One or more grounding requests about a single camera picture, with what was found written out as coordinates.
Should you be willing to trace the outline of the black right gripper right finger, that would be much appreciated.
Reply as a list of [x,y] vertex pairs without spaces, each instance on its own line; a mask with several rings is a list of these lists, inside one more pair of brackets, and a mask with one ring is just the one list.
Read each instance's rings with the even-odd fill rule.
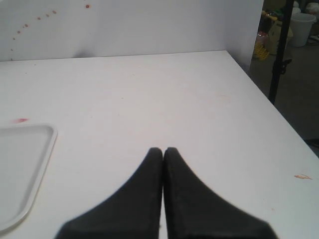
[[176,148],[163,159],[163,196],[170,239],[273,239],[271,226],[209,189]]

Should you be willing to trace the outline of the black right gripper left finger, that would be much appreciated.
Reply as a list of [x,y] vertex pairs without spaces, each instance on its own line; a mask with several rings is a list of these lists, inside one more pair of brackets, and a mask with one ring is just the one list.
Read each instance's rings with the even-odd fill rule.
[[150,148],[134,174],[108,199],[66,222],[58,239],[157,239],[163,156]]

